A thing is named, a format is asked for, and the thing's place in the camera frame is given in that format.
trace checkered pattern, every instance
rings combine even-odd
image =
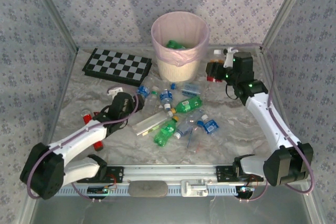
[[[86,69],[139,81],[147,63],[148,58],[97,49]]]

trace trash can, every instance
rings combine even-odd
[[[209,44],[209,27],[204,20],[188,12],[167,13],[153,23],[151,33],[161,78],[192,81]],[[169,40],[187,49],[166,48]]]

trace patterned wall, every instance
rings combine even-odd
[[[40,0],[0,0],[0,223],[14,223],[19,175],[50,131],[71,58]]]
[[[336,223],[336,0],[297,0],[272,44],[293,131],[314,148],[316,187]]]
[[[211,44],[262,42],[283,0],[53,0],[77,46],[150,44],[152,23],[186,10],[203,17]]]

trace green soda bottle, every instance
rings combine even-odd
[[[154,143],[158,146],[165,146],[168,139],[174,134],[178,120],[179,118],[177,116],[173,116],[170,121],[164,123],[160,132],[155,136]]]
[[[187,113],[202,106],[202,100],[200,97],[192,97],[190,99],[180,102],[174,109],[171,109],[175,113]]]
[[[186,49],[184,46],[182,46],[180,43],[177,43],[175,40],[168,41],[166,47],[172,49]]]

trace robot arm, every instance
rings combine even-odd
[[[265,177],[272,186],[306,179],[309,175],[308,168],[287,138],[290,137],[300,148],[309,164],[313,149],[309,143],[302,144],[291,132],[272,103],[268,107],[268,90],[261,81],[254,79],[251,54],[235,52],[233,57],[226,59],[225,64],[210,62],[207,64],[206,73],[213,79],[225,80],[228,86],[233,87],[235,95],[258,121],[272,151],[267,160],[251,155],[236,158],[236,176],[255,174]],[[286,136],[271,117],[268,111],[270,108],[281,128],[287,133]]]
[[[144,105],[144,99],[138,95],[138,110]],[[64,139],[44,145],[38,143],[31,150],[24,169],[20,175],[23,183],[42,155],[49,154],[38,164],[32,175],[30,187],[41,198],[49,199],[58,190],[68,184],[83,178],[102,179],[106,175],[107,163],[96,155],[71,161],[79,153],[97,141],[101,141],[119,130],[124,122],[107,123],[128,116],[135,108],[135,102],[130,94],[118,93],[110,106],[105,107],[98,115],[81,129]]]

